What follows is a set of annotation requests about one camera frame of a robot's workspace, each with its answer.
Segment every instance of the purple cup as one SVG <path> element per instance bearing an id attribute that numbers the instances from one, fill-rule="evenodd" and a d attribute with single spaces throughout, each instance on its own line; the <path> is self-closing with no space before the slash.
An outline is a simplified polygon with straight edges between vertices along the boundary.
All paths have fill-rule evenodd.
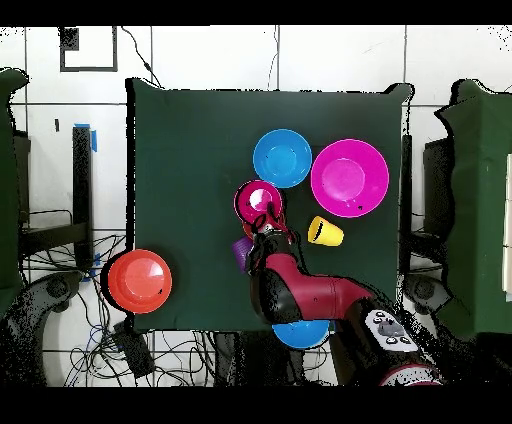
<path id="1" fill-rule="evenodd" d="M 245 273 L 245 260 L 247 258 L 247 254 L 252 249 L 252 241 L 249 240 L 249 237 L 245 236 L 238 241 L 235 241 L 231 245 L 231 249 L 233 250 L 233 254 L 235 255 L 236 263 L 240 268 L 242 273 Z"/>

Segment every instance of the pink bowl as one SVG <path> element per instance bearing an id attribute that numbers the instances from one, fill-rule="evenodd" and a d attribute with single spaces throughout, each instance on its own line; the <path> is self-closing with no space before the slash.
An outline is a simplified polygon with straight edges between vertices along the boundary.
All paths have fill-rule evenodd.
<path id="1" fill-rule="evenodd" d="M 233 206 L 242 222 L 252 224 L 258 216 L 267 213 L 268 203 L 273 204 L 274 213 L 279 216 L 283 201 L 277 188 L 266 181 L 252 180 L 236 191 Z"/>
<path id="2" fill-rule="evenodd" d="M 311 188 L 326 211 L 356 218 L 375 209 L 388 190 L 386 161 L 372 145 L 361 140 L 339 140 L 315 159 Z"/>

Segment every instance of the dark green table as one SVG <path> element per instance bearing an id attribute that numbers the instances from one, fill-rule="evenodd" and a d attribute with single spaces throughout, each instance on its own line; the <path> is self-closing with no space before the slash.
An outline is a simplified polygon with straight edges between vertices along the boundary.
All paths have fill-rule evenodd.
<path id="1" fill-rule="evenodd" d="M 382 153 L 390 171 L 389 189 L 381 205 L 361 218 L 342 219 L 322 209 L 309 176 L 283 192 L 287 223 L 304 239 L 315 215 L 345 232 L 337 248 L 303 243 L 311 273 L 350 276 L 395 297 L 401 105 L 411 94 L 408 85 L 382 94 L 163 91 L 131 81 L 135 247 L 161 255 L 173 276 L 165 304 L 137 316 L 136 328 L 268 328 L 253 311 L 249 278 L 240 273 L 231 252 L 231 244 L 244 236 L 233 196 L 241 184 L 257 178 L 254 146 L 277 128 L 302 134 L 313 160 L 323 147 L 343 138 L 367 141 Z M 131 131 L 132 122 L 128 125 Z"/>

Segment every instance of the green cloth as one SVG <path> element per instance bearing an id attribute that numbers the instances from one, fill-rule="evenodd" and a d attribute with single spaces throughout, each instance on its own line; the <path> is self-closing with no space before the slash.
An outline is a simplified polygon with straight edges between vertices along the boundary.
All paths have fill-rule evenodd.
<path id="1" fill-rule="evenodd" d="M 502 289 L 502 258 L 512 95 L 486 92 L 465 80 L 439 114 L 454 140 L 455 221 L 446 242 L 447 284 L 454 298 L 438 317 L 463 339 L 479 332 L 510 333 L 512 304 Z"/>
<path id="2" fill-rule="evenodd" d="M 21 290 L 18 270 L 18 170 L 14 154 L 13 128 L 9 99 L 28 83 L 14 69 L 0 69 L 0 319 Z"/>
<path id="3" fill-rule="evenodd" d="M 357 219 L 343 219 L 315 201 L 309 176 L 283 190 L 287 224 L 303 238 L 309 272 L 350 276 L 395 298 L 401 112 L 409 85 L 388 94 L 164 91 L 134 79 L 135 247 L 169 264 L 172 291 L 155 312 L 136 316 L 138 329 L 261 330 L 249 277 L 240 272 L 231 245 L 244 237 L 233 210 L 240 185 L 258 178 L 252 154 L 277 128 L 308 140 L 313 160 L 344 138 L 374 145 L 389 167 L 383 202 Z M 307 243 L 320 215 L 345 232 L 340 247 Z"/>

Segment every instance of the orange plate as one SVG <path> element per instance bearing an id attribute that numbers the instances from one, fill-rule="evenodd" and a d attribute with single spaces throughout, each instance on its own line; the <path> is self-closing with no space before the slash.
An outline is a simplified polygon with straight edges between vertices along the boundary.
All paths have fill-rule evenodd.
<path id="1" fill-rule="evenodd" d="M 171 293 L 172 277 L 165 261 L 149 250 L 135 249 L 117 259 L 108 273 L 110 294 L 136 314 L 158 309 Z"/>

